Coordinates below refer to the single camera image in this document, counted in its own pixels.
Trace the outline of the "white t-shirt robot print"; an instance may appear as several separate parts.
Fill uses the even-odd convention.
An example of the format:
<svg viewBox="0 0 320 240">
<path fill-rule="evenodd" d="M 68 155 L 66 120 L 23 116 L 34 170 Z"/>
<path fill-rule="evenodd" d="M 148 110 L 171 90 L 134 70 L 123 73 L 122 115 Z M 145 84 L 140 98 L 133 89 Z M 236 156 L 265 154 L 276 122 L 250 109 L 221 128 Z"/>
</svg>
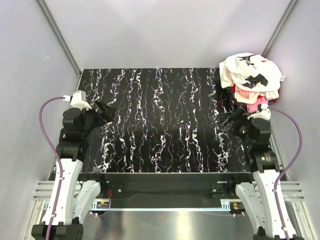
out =
<svg viewBox="0 0 320 240">
<path fill-rule="evenodd" d="M 285 76 L 279 67 L 260 54 L 238 53 L 219 63 L 220 84 L 223 89 L 234 85 L 245 91 L 279 91 Z"/>
</svg>

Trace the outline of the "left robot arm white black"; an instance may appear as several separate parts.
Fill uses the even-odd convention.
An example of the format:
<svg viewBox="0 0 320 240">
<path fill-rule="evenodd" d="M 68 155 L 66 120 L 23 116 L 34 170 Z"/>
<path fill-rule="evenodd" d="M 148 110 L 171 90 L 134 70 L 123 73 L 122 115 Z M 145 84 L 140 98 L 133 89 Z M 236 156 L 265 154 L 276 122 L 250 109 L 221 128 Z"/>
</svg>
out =
<svg viewBox="0 0 320 240">
<path fill-rule="evenodd" d="M 59 142 L 53 148 L 57 168 L 51 197 L 41 222 L 31 230 L 36 240 L 81 240 L 93 201 L 108 193 L 107 181 L 100 173 L 91 173 L 76 193 L 89 135 L 111 123 L 116 114 L 116 108 L 103 102 L 97 101 L 96 105 L 98 109 L 82 101 L 62 114 Z"/>
</svg>

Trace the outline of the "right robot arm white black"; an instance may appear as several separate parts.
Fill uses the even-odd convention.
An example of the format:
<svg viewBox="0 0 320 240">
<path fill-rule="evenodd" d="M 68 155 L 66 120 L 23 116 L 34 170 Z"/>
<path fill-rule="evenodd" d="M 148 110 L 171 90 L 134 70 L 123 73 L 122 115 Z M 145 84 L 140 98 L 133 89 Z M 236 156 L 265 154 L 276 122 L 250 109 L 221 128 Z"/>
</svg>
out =
<svg viewBox="0 0 320 240">
<path fill-rule="evenodd" d="M 281 187 L 286 173 L 279 169 L 270 138 L 271 108 L 260 104 L 255 113 L 237 107 L 222 120 L 242 141 L 246 163 L 254 183 L 233 181 L 227 185 L 228 195 L 239 198 L 254 230 L 254 240 L 298 240 L 300 237 L 290 220 Z"/>
</svg>

